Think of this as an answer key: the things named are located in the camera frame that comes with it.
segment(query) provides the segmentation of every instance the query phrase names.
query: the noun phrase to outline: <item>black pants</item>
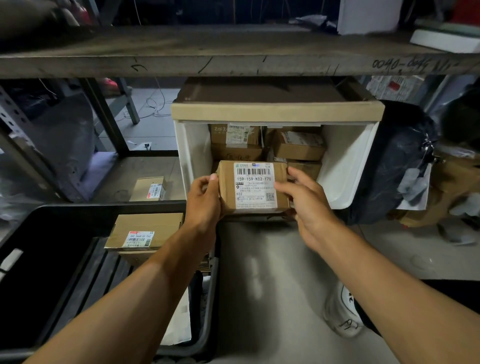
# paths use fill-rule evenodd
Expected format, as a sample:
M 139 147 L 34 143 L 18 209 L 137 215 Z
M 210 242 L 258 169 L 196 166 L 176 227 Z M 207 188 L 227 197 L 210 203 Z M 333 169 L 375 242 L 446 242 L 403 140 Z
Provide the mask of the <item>black pants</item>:
M 480 281 L 476 280 L 453 280 L 453 279 L 425 279 L 423 283 L 450 297 L 452 300 L 461 303 L 470 310 L 480 313 L 480 300 L 478 294 L 480 292 Z M 360 315 L 363 324 L 375 331 L 378 335 L 377 328 L 367 316 L 365 311 L 355 300 L 355 308 Z

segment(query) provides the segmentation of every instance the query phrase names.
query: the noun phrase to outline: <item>black plastic crate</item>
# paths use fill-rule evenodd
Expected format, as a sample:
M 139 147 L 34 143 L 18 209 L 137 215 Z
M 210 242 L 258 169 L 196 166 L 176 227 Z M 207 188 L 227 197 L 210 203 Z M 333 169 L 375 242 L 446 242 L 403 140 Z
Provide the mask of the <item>black plastic crate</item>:
M 17 248 L 21 257 L 0 281 L 0 362 L 22 361 L 113 289 L 133 270 L 105 239 L 119 214 L 185 212 L 185 201 L 41 206 L 0 243 L 0 262 Z M 220 243 L 216 243 L 219 252 Z M 209 361 L 216 348 L 218 254 L 212 273 L 205 322 L 189 346 L 160 346 L 157 357 Z

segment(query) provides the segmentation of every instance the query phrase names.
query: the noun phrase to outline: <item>person's left hand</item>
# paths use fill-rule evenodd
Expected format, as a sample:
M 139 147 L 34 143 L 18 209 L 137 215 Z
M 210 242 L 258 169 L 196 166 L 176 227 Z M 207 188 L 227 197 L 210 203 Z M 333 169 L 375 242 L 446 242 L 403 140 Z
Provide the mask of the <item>person's left hand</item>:
M 215 226 L 220 220 L 220 212 L 217 174 L 194 180 L 187 195 L 187 211 L 183 225 L 199 234 L 202 244 L 205 244 L 205 252 L 212 249 L 215 243 Z

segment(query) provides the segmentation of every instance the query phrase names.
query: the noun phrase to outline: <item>white shoe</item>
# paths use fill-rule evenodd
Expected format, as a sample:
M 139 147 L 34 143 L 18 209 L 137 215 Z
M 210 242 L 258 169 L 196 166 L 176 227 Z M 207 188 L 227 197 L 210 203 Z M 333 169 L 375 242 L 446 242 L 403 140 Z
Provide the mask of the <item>white shoe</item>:
M 353 302 L 352 294 L 340 281 L 325 301 L 325 322 L 337 335 L 346 339 L 357 336 L 363 329 Z

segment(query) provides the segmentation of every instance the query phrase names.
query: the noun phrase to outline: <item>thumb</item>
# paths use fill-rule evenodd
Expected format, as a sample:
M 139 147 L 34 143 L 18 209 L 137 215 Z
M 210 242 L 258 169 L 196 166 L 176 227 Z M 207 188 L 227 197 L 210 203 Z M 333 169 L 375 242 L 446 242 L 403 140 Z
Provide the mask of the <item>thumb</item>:
M 219 193 L 218 175 L 216 173 L 212 173 L 210 175 L 210 179 L 208 180 L 208 187 L 207 187 L 206 193 L 218 196 L 218 193 Z
M 302 190 L 301 185 L 292 182 L 275 182 L 274 187 L 277 191 L 289 194 L 293 198 Z

